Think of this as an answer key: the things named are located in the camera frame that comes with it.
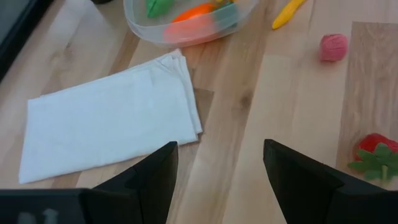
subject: table surface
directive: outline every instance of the table surface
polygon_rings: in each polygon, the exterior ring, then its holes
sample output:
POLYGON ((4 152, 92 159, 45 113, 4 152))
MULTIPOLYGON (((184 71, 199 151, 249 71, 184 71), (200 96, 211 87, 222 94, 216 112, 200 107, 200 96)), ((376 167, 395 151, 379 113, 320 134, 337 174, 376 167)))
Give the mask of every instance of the table surface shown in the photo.
MULTIPOLYGON (((272 31, 286 3, 260 0, 241 31, 182 49, 204 133, 179 149, 168 223, 285 223, 262 163, 265 138, 347 173, 359 138, 398 139, 398 1, 307 0, 272 31), (320 63, 330 33, 348 36, 349 55, 320 63)), ((93 187, 142 159, 18 184, 28 99, 169 51, 129 30, 122 0, 56 0, 0 84, 0 188, 93 187)))

